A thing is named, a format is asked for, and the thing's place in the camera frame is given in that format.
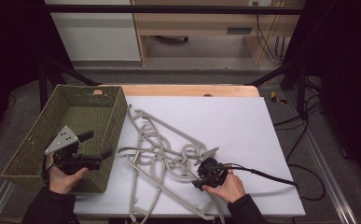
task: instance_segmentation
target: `black sleeve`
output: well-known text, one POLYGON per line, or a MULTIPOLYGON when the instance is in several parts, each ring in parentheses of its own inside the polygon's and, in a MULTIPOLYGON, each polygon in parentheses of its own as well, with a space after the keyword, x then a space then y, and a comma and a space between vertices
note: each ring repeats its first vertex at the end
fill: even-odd
POLYGON ((228 209, 232 214, 232 217, 239 224, 268 223, 261 215, 261 212, 249 194, 244 195, 234 203, 229 203, 228 209))
POLYGON ((22 224, 78 223, 73 209, 75 195, 59 194, 42 188, 29 205, 22 224))

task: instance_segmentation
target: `green wicker basket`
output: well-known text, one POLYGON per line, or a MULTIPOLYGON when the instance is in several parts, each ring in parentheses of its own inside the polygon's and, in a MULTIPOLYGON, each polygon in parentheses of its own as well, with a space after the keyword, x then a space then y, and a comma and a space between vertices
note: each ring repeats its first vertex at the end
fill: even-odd
MULTIPOLYGON (((117 149, 126 111, 120 86, 58 85, 1 176, 23 189, 41 189, 44 151, 65 125, 75 134, 93 131, 93 138, 82 143, 80 153, 100 155, 110 147, 117 149)), ((104 192, 115 154, 101 163, 100 170, 89 171, 73 191, 104 192)))

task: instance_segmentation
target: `white table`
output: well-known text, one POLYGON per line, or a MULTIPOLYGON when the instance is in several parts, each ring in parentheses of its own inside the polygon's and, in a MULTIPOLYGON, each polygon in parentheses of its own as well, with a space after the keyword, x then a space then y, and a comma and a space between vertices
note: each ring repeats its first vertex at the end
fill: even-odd
MULTIPOLYGON (((269 175, 292 180, 283 151, 273 129, 264 99, 260 97, 185 97, 185 96, 127 96, 128 104, 140 108, 177 129, 197 138, 208 148, 220 147, 215 158, 223 163, 233 162, 269 175)), ((136 147, 137 131, 129 118, 125 119, 120 147, 136 147)), ((133 168, 126 157, 117 154, 107 191, 103 194, 80 194, 75 213, 97 217, 128 217, 133 168)), ((304 216, 305 211, 296 189, 244 171, 235 171, 266 217, 304 216)), ((209 202, 205 192, 189 182, 166 175, 164 185, 196 207, 209 202)), ((155 185, 138 179, 137 205, 148 208, 155 185)), ((224 203, 224 214, 229 211, 224 203)), ((216 215, 215 209, 209 214, 216 215)), ((195 217, 196 215, 165 192, 152 212, 152 217, 195 217)))

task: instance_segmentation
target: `person's right hand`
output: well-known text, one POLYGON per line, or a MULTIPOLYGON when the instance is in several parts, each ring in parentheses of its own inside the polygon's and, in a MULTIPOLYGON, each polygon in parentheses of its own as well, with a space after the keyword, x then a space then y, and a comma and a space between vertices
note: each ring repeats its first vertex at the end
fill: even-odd
POLYGON ((49 169, 49 189, 60 194, 67 194, 88 172, 88 168, 82 168, 73 175, 66 175, 58 167, 49 169))
POLYGON ((202 189, 208 193, 218 196, 226 203, 234 203, 246 194, 242 180, 237 175, 233 174, 232 169, 229 169, 226 180, 221 187, 212 188, 210 186, 203 185, 202 189))

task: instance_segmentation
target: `white cabinet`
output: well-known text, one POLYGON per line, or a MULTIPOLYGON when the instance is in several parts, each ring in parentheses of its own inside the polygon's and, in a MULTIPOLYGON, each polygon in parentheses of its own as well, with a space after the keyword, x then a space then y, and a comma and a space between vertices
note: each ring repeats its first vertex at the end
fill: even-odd
MULTIPOLYGON (((46 4, 130 5, 127 0, 46 0, 46 4)), ((51 13, 74 61, 140 61, 131 13, 51 13)))

